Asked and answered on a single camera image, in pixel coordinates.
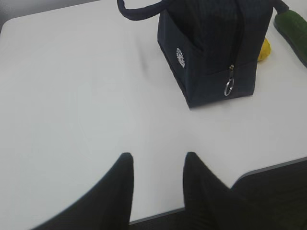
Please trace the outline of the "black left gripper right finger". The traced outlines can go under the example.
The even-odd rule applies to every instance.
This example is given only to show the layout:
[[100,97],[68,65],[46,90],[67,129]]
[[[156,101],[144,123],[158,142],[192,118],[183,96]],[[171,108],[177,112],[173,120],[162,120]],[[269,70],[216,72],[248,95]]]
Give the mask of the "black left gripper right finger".
[[185,157],[183,191],[188,230],[271,229],[271,221],[223,184],[194,152]]

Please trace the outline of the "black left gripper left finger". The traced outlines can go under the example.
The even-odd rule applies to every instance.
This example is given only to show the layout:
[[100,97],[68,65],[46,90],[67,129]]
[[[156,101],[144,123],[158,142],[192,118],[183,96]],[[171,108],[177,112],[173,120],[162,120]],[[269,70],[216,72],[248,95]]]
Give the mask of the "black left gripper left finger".
[[133,199],[133,157],[122,153],[85,195],[37,230],[127,230]]

